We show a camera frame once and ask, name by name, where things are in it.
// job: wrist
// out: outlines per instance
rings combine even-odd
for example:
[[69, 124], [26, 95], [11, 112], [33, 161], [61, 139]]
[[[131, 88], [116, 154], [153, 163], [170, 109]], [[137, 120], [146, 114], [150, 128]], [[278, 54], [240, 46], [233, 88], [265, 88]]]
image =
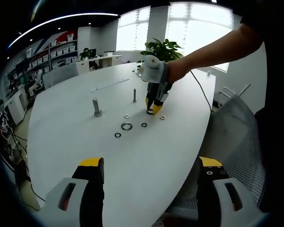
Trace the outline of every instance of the wrist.
[[180, 61], [181, 61], [181, 67], [185, 70], [186, 73], [188, 73], [190, 70], [193, 69], [193, 62], [190, 60], [188, 56], [181, 58]]

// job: human hand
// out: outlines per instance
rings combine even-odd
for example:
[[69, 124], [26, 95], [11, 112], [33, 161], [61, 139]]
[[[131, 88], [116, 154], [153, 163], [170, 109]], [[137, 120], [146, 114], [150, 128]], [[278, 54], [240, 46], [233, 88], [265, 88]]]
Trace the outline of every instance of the human hand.
[[183, 78], [188, 73], [188, 70], [185, 67], [184, 58], [174, 61], [169, 61], [168, 65], [169, 65], [168, 82], [171, 84]]

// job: human arm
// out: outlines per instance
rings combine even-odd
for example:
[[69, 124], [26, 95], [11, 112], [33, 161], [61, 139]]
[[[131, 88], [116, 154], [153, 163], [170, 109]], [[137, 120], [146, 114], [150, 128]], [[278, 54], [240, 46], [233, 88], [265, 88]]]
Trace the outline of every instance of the human arm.
[[235, 61], [255, 52], [262, 44], [261, 36], [251, 27], [241, 24], [237, 30], [191, 54], [170, 61], [169, 82], [183, 78], [190, 70]]

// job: office chair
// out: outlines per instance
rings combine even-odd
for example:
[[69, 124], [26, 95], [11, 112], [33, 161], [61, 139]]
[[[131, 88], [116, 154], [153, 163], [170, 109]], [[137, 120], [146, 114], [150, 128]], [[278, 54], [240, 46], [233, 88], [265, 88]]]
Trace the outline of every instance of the office chair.
[[[230, 178], [238, 179], [252, 192], [259, 207], [265, 188], [265, 170], [257, 122], [238, 96], [233, 96], [211, 115], [199, 156], [220, 161]], [[195, 163], [166, 213], [198, 220], [197, 176], [199, 169]]]

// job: oval conference table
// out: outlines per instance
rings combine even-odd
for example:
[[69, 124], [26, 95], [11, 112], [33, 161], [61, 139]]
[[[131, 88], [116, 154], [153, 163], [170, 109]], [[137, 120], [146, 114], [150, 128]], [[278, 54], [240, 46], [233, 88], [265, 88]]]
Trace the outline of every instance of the oval conference table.
[[[104, 158], [105, 227], [147, 227], [164, 213], [192, 168], [210, 117], [190, 73], [174, 83], [157, 115], [148, 115], [147, 83], [132, 73], [136, 65], [92, 71], [49, 88], [37, 96], [29, 122], [28, 167], [42, 198], [71, 177], [82, 160]], [[194, 74], [211, 104], [215, 76], [200, 70]], [[101, 117], [94, 116], [95, 97]], [[122, 130], [124, 122], [133, 128]]]

